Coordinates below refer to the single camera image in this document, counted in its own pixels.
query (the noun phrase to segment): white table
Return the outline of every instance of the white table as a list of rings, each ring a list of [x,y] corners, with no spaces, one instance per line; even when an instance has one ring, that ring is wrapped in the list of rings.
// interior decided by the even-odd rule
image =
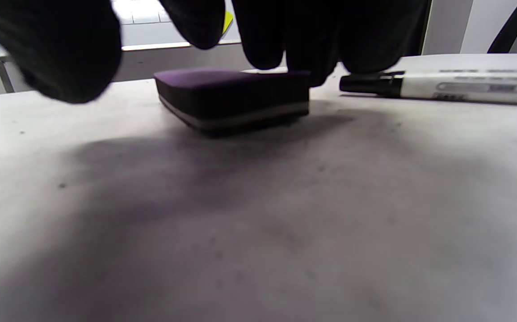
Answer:
[[[151,80],[1,95],[0,322],[517,321],[517,106],[337,82],[221,140]]]

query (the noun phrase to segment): gloved hand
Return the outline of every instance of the gloved hand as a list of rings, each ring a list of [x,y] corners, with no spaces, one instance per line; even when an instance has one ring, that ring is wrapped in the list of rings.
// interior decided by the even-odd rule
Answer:
[[[200,49],[217,45],[224,0],[160,0]],[[401,57],[425,0],[233,0],[244,53],[256,68],[306,70],[321,85],[338,57],[353,73],[377,72]],[[109,0],[0,0],[0,43],[26,82],[65,102],[88,102],[121,61],[119,22]]]
[[[160,0],[183,37],[216,45],[223,0]],[[352,73],[394,65],[426,0],[232,0],[246,58],[258,69],[277,67],[286,51],[291,71],[310,71],[324,83],[338,59]]]

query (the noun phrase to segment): eraser felt pad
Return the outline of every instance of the eraser felt pad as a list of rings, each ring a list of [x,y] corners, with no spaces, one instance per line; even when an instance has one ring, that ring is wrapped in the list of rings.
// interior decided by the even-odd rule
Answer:
[[[197,68],[155,74],[160,100],[183,122],[202,131],[244,128],[307,115],[307,72],[255,74]]]

